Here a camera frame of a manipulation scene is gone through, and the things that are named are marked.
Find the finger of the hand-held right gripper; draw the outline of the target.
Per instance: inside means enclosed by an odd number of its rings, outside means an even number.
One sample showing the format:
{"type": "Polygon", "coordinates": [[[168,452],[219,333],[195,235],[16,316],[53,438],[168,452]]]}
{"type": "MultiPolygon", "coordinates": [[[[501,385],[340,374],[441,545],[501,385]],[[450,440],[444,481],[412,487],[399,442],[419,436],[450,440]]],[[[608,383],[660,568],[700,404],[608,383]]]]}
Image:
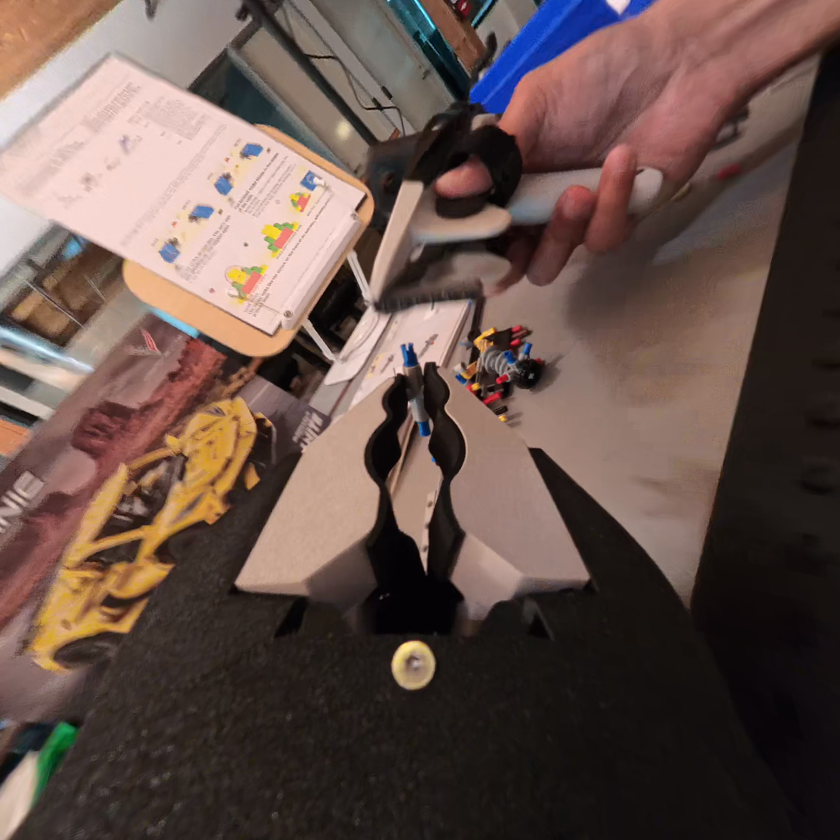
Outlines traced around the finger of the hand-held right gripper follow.
{"type": "Polygon", "coordinates": [[[481,299],[510,268],[506,257],[486,250],[425,250],[374,290],[374,309],[396,313],[418,306],[481,299]]]}
{"type": "Polygon", "coordinates": [[[421,181],[403,181],[370,273],[371,305],[381,306],[389,283],[405,268],[414,245],[411,222],[425,191],[421,181]]]}

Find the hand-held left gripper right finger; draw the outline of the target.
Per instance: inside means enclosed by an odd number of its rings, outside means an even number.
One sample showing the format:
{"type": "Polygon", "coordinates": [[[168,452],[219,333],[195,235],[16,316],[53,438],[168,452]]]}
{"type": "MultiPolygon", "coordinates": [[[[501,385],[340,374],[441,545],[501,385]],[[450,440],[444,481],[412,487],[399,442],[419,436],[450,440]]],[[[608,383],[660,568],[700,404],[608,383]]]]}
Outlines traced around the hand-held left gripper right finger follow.
{"type": "Polygon", "coordinates": [[[424,400],[440,472],[427,573],[459,597],[456,626],[476,632],[498,604],[584,588],[591,575],[518,433],[434,363],[424,400]]]}

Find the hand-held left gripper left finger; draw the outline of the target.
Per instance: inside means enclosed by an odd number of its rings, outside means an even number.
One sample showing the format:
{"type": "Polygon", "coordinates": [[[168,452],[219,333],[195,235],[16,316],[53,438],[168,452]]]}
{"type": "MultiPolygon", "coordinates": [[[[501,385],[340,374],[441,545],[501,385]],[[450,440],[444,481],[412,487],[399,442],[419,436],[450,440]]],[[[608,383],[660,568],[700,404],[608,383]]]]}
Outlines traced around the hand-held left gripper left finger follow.
{"type": "Polygon", "coordinates": [[[306,447],[238,574],[239,591],[304,596],[341,613],[364,606],[378,631],[408,628],[408,537],[388,488],[406,416],[399,374],[306,447]]]}

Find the dark grey lego beam assembly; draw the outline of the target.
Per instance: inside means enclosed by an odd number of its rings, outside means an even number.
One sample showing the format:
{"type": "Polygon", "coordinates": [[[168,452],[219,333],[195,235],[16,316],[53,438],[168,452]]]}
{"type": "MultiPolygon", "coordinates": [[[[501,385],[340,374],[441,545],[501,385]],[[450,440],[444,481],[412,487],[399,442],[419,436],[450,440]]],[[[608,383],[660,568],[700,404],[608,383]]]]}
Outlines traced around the dark grey lego beam assembly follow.
{"type": "Polygon", "coordinates": [[[520,354],[512,350],[490,349],[481,356],[481,373],[488,385],[512,385],[522,390],[537,387],[543,378],[543,362],[531,357],[531,344],[520,354]]]}

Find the grey lego connector blue pins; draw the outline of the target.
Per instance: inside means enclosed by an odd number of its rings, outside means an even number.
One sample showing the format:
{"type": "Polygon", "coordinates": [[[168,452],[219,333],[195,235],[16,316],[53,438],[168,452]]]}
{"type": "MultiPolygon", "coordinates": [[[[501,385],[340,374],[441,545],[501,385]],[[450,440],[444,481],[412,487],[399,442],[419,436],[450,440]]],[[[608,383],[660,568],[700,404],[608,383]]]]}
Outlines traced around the grey lego connector blue pins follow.
{"type": "Polygon", "coordinates": [[[406,379],[407,402],[422,438],[430,437],[431,422],[424,402],[424,373],[412,343],[401,344],[403,375],[406,379]]]}

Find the lego instruction booklet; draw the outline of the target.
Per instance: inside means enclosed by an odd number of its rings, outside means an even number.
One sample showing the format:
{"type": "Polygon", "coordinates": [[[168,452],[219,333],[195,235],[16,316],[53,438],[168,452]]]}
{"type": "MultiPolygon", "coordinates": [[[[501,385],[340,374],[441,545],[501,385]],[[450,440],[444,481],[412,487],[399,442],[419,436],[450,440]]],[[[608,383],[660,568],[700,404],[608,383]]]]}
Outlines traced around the lego instruction booklet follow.
{"type": "Polygon", "coordinates": [[[448,361],[461,333],[474,313],[473,301],[431,303],[400,311],[392,316],[372,356],[366,361],[363,376],[351,398],[353,409],[382,383],[403,373],[402,346],[411,344],[417,364],[448,361]]]}

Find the lego chassis assembly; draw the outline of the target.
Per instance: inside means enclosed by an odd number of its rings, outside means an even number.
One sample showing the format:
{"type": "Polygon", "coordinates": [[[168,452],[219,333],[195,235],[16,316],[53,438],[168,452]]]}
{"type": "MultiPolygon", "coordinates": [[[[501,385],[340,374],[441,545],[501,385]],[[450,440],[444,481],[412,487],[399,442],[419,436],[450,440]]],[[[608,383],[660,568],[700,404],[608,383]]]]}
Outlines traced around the lego chassis assembly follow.
{"type": "Polygon", "coordinates": [[[544,362],[533,354],[531,336],[522,324],[472,331],[462,342],[469,359],[453,369],[456,381],[504,424],[511,422],[510,399],[542,379],[544,362]]]}

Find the lego set box yellow car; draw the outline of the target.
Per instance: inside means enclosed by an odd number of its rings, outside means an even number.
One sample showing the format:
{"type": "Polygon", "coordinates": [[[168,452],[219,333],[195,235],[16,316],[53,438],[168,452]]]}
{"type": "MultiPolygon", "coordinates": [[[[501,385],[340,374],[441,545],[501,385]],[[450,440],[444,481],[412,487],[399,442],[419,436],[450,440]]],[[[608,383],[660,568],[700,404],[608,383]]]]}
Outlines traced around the lego set box yellow car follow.
{"type": "Polygon", "coordinates": [[[329,416],[147,316],[2,468],[4,718],[48,717],[212,526],[329,416]]]}

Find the person's right hand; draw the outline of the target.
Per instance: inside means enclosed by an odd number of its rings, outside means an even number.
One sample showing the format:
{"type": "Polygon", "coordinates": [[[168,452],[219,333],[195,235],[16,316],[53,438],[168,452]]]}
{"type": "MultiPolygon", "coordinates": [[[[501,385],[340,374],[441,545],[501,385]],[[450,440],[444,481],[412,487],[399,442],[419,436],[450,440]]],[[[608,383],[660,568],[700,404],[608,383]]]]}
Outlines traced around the person's right hand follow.
{"type": "Polygon", "coordinates": [[[784,3],[657,2],[601,29],[521,79],[498,120],[530,173],[601,166],[599,185],[573,185],[536,232],[511,236],[498,294],[526,277],[550,284],[581,245],[605,253],[634,225],[641,167],[676,186],[698,167],[741,88],[755,85],[760,30],[784,3]]]}

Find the blue plastic bin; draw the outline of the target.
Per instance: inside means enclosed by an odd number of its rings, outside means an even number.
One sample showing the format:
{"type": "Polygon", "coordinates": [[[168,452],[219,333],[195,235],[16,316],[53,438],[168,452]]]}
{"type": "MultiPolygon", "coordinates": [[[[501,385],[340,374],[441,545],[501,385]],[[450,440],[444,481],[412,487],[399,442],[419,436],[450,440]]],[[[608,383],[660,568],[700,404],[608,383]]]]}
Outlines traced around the blue plastic bin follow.
{"type": "Polygon", "coordinates": [[[519,84],[594,32],[634,18],[652,1],[546,1],[504,47],[472,87],[469,98],[490,113],[503,113],[519,84]]]}

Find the wooden board with task sheet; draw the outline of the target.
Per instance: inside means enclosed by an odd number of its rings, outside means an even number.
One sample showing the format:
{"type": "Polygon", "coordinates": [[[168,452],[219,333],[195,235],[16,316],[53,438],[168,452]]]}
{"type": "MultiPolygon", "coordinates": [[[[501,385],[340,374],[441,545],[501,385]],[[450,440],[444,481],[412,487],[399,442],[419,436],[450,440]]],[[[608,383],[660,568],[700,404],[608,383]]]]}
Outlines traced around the wooden board with task sheet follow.
{"type": "Polygon", "coordinates": [[[2,146],[2,194],[123,258],[148,305],[257,357],[288,346],[374,208],[301,143],[115,55],[2,146]]]}

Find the wooden post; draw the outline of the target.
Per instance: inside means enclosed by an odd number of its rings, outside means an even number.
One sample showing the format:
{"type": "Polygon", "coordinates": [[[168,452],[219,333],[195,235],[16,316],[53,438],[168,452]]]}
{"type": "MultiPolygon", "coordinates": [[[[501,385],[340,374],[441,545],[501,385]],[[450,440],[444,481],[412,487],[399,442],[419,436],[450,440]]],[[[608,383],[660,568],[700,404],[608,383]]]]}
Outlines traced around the wooden post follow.
{"type": "Polygon", "coordinates": [[[485,58],[487,48],[467,18],[461,16],[457,6],[461,2],[418,1],[432,20],[444,41],[452,49],[462,67],[473,72],[485,58]]]}

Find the black metal post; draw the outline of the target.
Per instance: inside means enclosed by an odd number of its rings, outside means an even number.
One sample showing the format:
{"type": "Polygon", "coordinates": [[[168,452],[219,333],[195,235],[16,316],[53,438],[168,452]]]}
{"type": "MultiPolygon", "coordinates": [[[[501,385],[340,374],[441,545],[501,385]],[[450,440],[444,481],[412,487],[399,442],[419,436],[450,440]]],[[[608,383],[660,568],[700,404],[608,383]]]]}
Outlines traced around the black metal post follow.
{"type": "Polygon", "coordinates": [[[245,21],[252,18],[260,28],[263,28],[294,60],[307,78],[316,86],[326,99],[339,111],[342,117],[352,126],[368,145],[376,145],[378,140],[364,123],[362,118],[352,110],[351,106],[342,98],[331,82],[315,66],[313,60],[298,45],[293,35],[289,34],[277,21],[276,9],[264,1],[241,1],[236,18],[245,21]]]}

